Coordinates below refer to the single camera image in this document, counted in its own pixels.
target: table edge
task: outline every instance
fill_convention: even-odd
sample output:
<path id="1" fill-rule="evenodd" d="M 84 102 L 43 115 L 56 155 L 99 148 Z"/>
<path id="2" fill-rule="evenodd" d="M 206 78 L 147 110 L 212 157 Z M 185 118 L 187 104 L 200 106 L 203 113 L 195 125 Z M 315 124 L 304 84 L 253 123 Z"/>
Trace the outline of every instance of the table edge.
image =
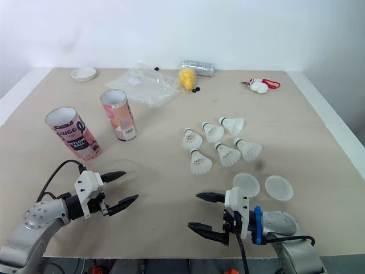
<path id="1" fill-rule="evenodd" d="M 0 126 L 53 68 L 34 68 L 0 99 Z"/>
<path id="2" fill-rule="evenodd" d="M 365 181 L 365 147 L 302 72 L 286 71 L 286 73 L 312 105 Z"/>

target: white shuttlecock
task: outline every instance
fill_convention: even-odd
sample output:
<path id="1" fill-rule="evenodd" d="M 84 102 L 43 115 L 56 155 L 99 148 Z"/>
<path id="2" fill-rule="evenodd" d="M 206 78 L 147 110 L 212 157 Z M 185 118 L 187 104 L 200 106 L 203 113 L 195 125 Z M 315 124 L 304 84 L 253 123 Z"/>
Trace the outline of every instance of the white shuttlecock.
<path id="1" fill-rule="evenodd" d="M 221 164 L 224 167 L 234 166 L 241 157 L 239 150 L 227 147 L 220 142 L 216 143 L 216 150 L 218 151 Z"/>
<path id="2" fill-rule="evenodd" d="M 184 129 L 184 138 L 182 140 L 182 146 L 186 150 L 192 150 L 193 148 L 200 148 L 203 143 L 202 137 L 195 133 L 191 128 Z"/>
<path id="3" fill-rule="evenodd" d="M 222 139 L 224 134 L 223 127 L 209 124 L 208 122 L 203 122 L 201 127 L 205 131 L 205 136 L 209 143 L 215 143 Z"/>
<path id="4" fill-rule="evenodd" d="M 236 136 L 241 132 L 242 128 L 244 127 L 244 123 L 245 123 L 244 118 L 232 118 L 232 119 L 226 117 L 219 118 L 219 124 L 225 126 L 233 136 Z"/>
<path id="5" fill-rule="evenodd" d="M 191 150 L 192 162 L 190 164 L 190 171 L 194 175 L 202 175 L 207 173 L 213 166 L 212 161 L 200 153 L 197 149 Z"/>
<path id="6" fill-rule="evenodd" d="M 238 147 L 246 162 L 256 159 L 262 151 L 262 145 L 246 142 L 239 138 L 236 138 L 233 143 Z"/>

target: cardboard surface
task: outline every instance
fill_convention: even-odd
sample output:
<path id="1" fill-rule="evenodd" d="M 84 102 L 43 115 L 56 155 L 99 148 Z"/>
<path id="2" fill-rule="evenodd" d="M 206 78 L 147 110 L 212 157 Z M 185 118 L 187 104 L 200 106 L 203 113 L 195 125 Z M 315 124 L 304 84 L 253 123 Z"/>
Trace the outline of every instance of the cardboard surface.
<path id="1" fill-rule="evenodd" d="M 50 241 L 47 256 L 113 258 L 209 258 L 240 257 L 237 241 L 230 246 L 203 239 L 187 223 L 197 221 L 222 228 L 223 204 L 195 197 L 205 191 L 224 193 L 240 172 L 254 175 L 261 192 L 250 200 L 251 208 L 283 210 L 294 215 L 304 234 L 316 239 L 321 256 L 365 253 L 355 235 L 365 226 L 365 183 L 331 136 L 310 104 L 285 72 L 218 71 L 199 77 L 196 94 L 180 94 L 165 106 L 151 109 L 130 101 L 138 136 L 129 142 L 117 139 L 99 101 L 105 83 L 121 69 L 98 69 L 89 82 L 76 82 L 71 68 L 56 68 L 0 128 L 0 243 L 20 225 L 23 213 L 35 203 L 53 170 L 73 153 L 44 122 L 47 113 L 60 106 L 78 111 L 99 142 L 102 153 L 86 162 L 89 170 L 105 173 L 127 171 L 105 187 L 106 202 L 114 205 L 130 195 L 139 198 L 113 217 L 96 213 L 62 228 Z M 177 75 L 176 71 L 162 71 Z M 269 78 L 281 82 L 279 90 L 257 95 L 242 80 Z M 243 117 L 243 140 L 263 145 L 254 163 L 242 160 L 223 168 L 214 145 L 207 143 L 202 121 L 217 123 L 221 116 Z M 189 171 L 190 154 L 181 145 L 183 129 L 191 127 L 203 136 L 201 152 L 213 160 L 205 175 Z M 234 137 L 222 142 L 233 146 Z M 268 175 L 289 180 L 294 196 L 288 202 L 270 198 L 265 191 Z M 75 193 L 77 166 L 68 164 L 55 177 L 49 191 Z M 248 257 L 275 256 L 271 246 L 245 242 Z"/>

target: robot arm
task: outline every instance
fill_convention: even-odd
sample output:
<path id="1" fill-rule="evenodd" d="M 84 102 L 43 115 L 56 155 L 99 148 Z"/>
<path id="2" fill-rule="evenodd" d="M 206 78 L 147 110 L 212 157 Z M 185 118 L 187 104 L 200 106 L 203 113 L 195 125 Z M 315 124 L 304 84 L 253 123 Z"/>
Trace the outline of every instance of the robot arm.
<path id="1" fill-rule="evenodd" d="M 224 232 L 212 231 L 209 225 L 189 223 L 188 227 L 200 236 L 228 245 L 230 233 L 245 239 L 250 231 L 254 244 L 273 246 L 285 274 L 327 273 L 313 247 L 314 239 L 302 235 L 298 220 L 289 213 L 262 212 L 260 207 L 250 211 L 249 199 L 239 187 L 233 187 L 225 195 L 208 192 L 197 194 L 197 197 L 224 203 Z M 311 239 L 313 245 L 305 239 Z"/>
<path id="2" fill-rule="evenodd" d="M 125 198 L 117 205 L 105 204 L 103 182 L 110 182 L 125 172 L 112 172 L 100 176 L 92 171 L 83 171 L 75 182 L 77 195 L 63 194 L 50 202 L 38 202 L 29 208 L 22 224 L 6 240 L 0 250 L 0 273 L 31 274 L 35 272 L 56 232 L 71 220 L 101 211 L 112 216 L 133 203 L 138 195 Z"/>

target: clear plastic bag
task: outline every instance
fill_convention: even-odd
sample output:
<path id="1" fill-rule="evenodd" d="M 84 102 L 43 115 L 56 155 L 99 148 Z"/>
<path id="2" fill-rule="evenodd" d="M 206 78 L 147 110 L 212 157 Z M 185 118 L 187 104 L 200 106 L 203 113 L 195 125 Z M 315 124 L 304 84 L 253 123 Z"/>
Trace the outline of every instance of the clear plastic bag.
<path id="1" fill-rule="evenodd" d="M 128 99 L 149 107 L 160 107 L 179 94 L 178 78 L 163 75 L 143 63 L 138 63 L 106 86 L 123 90 Z"/>

